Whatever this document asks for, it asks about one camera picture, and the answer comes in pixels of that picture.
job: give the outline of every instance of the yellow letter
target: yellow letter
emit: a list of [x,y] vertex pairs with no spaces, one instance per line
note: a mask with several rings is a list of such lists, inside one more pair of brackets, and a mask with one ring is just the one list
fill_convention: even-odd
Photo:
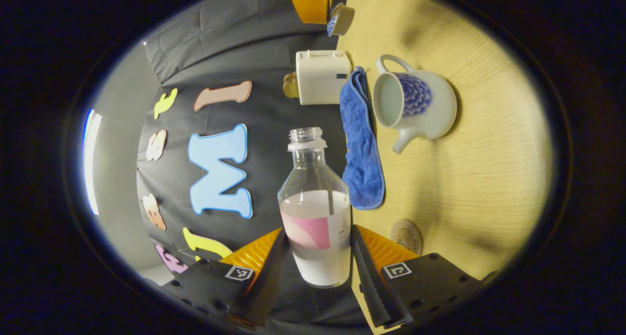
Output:
[[[185,241],[189,245],[189,248],[191,248],[192,250],[196,250],[196,248],[201,248],[204,250],[208,250],[209,252],[217,253],[222,258],[232,253],[232,250],[230,250],[227,246],[224,246],[220,242],[212,239],[207,239],[206,237],[194,235],[186,227],[183,228],[183,235],[185,236]],[[196,261],[199,261],[201,258],[196,256],[195,259]]]
[[172,106],[174,101],[176,100],[176,94],[179,93],[178,88],[174,88],[170,96],[165,97],[165,94],[161,95],[161,99],[155,104],[155,119],[158,118],[158,115],[167,112],[167,110]]

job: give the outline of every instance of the blue letter m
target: blue letter m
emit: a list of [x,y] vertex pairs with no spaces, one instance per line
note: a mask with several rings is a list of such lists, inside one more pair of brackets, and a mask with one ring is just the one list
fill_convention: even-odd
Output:
[[203,209],[239,212],[244,219],[252,217],[250,192],[239,188],[234,195],[221,193],[246,178],[246,173],[220,161],[230,158],[241,164],[248,154],[247,129],[239,124],[230,132],[200,137],[197,133],[189,139],[189,159],[206,170],[206,175],[189,190],[192,208],[196,214]]

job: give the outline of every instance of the gray wall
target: gray wall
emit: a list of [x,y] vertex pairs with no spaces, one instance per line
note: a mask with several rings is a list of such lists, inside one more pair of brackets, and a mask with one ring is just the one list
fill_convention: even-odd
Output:
[[158,88],[144,46],[132,47],[96,96],[93,108],[102,122],[93,175],[104,234],[139,274],[161,284],[172,275],[144,229],[135,176],[139,135]]

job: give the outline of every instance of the teapot handle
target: teapot handle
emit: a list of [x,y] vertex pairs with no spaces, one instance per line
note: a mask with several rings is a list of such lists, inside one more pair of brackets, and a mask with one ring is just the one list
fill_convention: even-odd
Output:
[[384,60],[395,61],[396,63],[400,64],[400,66],[404,67],[404,69],[409,72],[412,72],[415,70],[413,67],[411,67],[411,65],[407,64],[406,61],[400,59],[399,57],[389,55],[389,54],[383,54],[383,55],[380,55],[380,57],[378,58],[378,61],[376,61],[376,68],[378,68],[378,73],[389,72],[389,70],[387,70],[385,65],[382,64]]

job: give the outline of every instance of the white device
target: white device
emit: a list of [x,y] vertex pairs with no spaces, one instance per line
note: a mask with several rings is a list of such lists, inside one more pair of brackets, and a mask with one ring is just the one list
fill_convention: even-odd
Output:
[[307,50],[295,53],[300,105],[338,104],[341,88],[352,72],[343,50]]

